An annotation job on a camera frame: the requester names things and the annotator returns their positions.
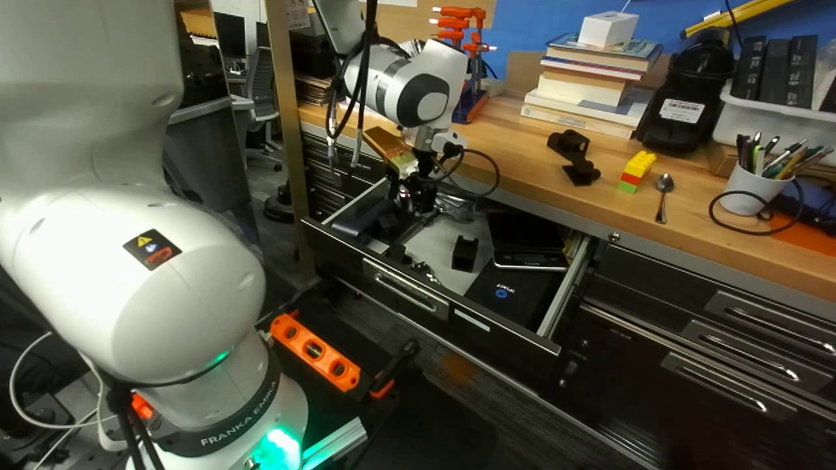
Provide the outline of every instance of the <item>blue wall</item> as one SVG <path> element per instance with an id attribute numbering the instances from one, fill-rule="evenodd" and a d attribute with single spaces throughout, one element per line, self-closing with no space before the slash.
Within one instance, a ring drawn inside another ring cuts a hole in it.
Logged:
<path id="1" fill-rule="evenodd" d="M 505 75 L 506 53 L 539 53 L 549 39 L 576 31 L 582 17 L 622 11 L 622 5 L 623 0 L 495 0 L 485 43 L 499 51 L 485 55 L 485 60 Z M 724 5 L 724 0 L 631 0 L 627 11 L 639 17 L 634 38 L 656 39 L 665 53 L 676 53 L 686 45 L 678 39 L 678 31 Z M 818 35 L 819 45 L 825 45 L 836 39 L 836 0 L 793 0 L 772 14 L 745 21 L 738 31 L 742 38 Z"/>

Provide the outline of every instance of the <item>bulletin board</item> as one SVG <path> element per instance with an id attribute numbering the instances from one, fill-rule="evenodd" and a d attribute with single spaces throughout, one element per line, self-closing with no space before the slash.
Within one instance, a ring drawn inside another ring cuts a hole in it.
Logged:
<path id="1" fill-rule="evenodd" d="M 494 21 L 495 0 L 413 0 L 414 5 L 384 5 L 378 4 L 377 24 L 381 38 L 388 38 L 394 43 L 404 39 L 430 39 L 437 27 L 429 24 L 429 18 L 437 18 L 433 5 L 458 5 L 458 8 L 482 8 L 485 28 Z"/>

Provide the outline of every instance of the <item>pen holder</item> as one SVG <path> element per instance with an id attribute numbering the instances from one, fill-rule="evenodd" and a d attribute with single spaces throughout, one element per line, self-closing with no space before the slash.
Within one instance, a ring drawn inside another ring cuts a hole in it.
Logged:
<path id="1" fill-rule="evenodd" d="M 762 177 L 735 164 L 718 203 L 731 215 L 758 215 L 787 182 L 789 181 Z"/>

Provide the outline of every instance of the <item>wooden workbench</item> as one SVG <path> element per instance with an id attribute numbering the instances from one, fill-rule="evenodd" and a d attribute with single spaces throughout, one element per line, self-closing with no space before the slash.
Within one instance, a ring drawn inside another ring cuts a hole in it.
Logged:
<path id="1" fill-rule="evenodd" d="M 480 149 L 502 168 L 502 190 L 533 203 L 563 210 L 579 220 L 591 220 L 622 236 L 642 237 L 695 259 L 704 259 L 735 273 L 813 296 L 834 306 L 836 313 L 836 262 L 819 250 L 783 243 L 772 236 L 742 236 L 710 223 L 707 203 L 724 190 L 724 177 L 707 172 L 704 154 L 686 159 L 657 158 L 647 181 L 637 193 L 616 190 L 623 162 L 639 151 L 637 142 L 616 142 L 591 137 L 587 159 L 600 169 L 593 186 L 571 186 L 563 176 L 566 159 L 546 147 L 556 126 L 526 120 L 516 115 L 520 100 L 495 98 L 469 126 L 458 126 L 468 149 Z M 322 108 L 302 108 L 302 124 L 322 126 Z M 661 172 L 676 177 L 676 190 L 668 193 L 668 223 L 657 226 L 657 190 L 654 181 Z M 490 182 L 494 169 L 472 158 L 465 159 L 459 176 Z M 737 216 L 749 229 L 765 229 L 753 216 Z"/>

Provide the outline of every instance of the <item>yellow object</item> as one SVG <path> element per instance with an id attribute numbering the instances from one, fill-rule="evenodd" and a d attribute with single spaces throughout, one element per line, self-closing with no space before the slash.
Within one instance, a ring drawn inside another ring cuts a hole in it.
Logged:
<path id="1" fill-rule="evenodd" d="M 631 177 L 644 177 L 644 172 L 654 168 L 654 162 L 656 162 L 656 154 L 654 154 L 654 151 L 637 151 L 637 154 L 627 162 L 623 172 L 631 176 Z"/>
<path id="2" fill-rule="evenodd" d="M 755 17 L 762 17 L 768 11 L 780 8 L 787 4 L 792 4 L 792 0 L 749 0 L 749 4 L 738 5 L 738 8 L 731 8 L 735 21 L 731 21 L 728 11 L 721 11 L 721 14 L 714 14 L 714 17 L 703 18 L 701 24 L 691 24 L 691 27 L 682 28 L 682 38 L 695 38 L 695 35 L 707 31 L 707 28 L 728 28 L 731 24 L 749 21 Z"/>

